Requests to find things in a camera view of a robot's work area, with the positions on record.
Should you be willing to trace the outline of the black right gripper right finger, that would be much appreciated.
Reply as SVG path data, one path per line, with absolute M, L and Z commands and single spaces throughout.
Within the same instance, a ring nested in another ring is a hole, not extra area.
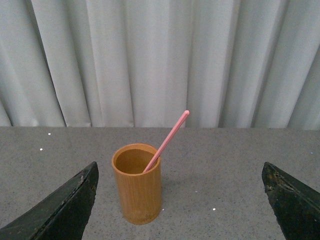
M 320 238 L 320 193 L 270 162 L 262 173 L 264 191 L 287 240 Z

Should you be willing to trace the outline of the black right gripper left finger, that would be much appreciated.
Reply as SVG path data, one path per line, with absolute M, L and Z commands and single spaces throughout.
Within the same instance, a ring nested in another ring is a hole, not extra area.
M 94 161 L 32 209 L 1 228 L 2 240 L 80 240 L 95 203 Z

